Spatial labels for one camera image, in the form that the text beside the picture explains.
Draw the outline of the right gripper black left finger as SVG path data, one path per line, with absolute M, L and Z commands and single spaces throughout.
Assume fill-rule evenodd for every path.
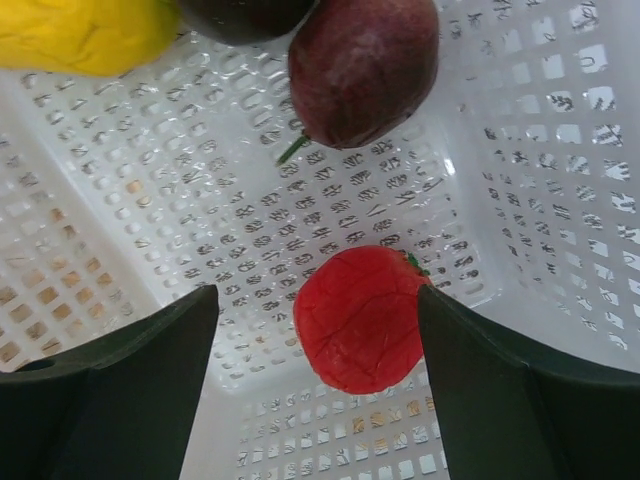
M 2 374 L 2 478 L 179 478 L 218 316 L 206 285 Z

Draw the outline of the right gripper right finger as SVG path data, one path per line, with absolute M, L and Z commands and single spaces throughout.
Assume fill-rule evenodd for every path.
M 452 479 L 636 479 L 639 376 L 424 285 L 419 329 Z

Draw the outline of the red apple toy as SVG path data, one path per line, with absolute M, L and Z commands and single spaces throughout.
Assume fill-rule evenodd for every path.
M 295 331 L 313 371 L 351 395 L 401 382 L 423 357 L 418 292 L 430 282 L 403 250 L 367 245 L 328 259 L 293 305 Z

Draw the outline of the dark plum toy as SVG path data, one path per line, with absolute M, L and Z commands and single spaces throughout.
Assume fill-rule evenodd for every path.
M 290 96 L 307 141 L 355 149 L 410 118 L 438 72 L 439 19 L 434 2 L 321 1 L 288 52 Z

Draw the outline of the dark avocado toy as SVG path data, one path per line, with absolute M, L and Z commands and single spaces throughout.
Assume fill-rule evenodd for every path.
M 177 5 L 198 33 L 231 46 L 252 45 L 291 32 L 314 0 L 183 0 Z

